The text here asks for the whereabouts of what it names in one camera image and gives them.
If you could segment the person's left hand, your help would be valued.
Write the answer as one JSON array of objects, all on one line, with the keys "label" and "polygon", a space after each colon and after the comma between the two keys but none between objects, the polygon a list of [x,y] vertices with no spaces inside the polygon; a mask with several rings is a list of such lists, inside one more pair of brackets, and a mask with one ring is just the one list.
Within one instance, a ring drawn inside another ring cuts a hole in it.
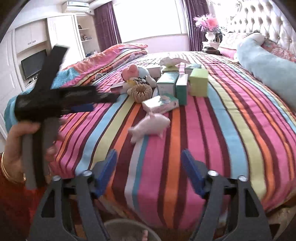
[{"label": "person's left hand", "polygon": [[22,137],[24,135],[34,134],[40,128],[40,123],[26,120],[20,121],[11,127],[6,139],[4,153],[1,158],[1,170],[8,181],[16,184],[24,182]]}]

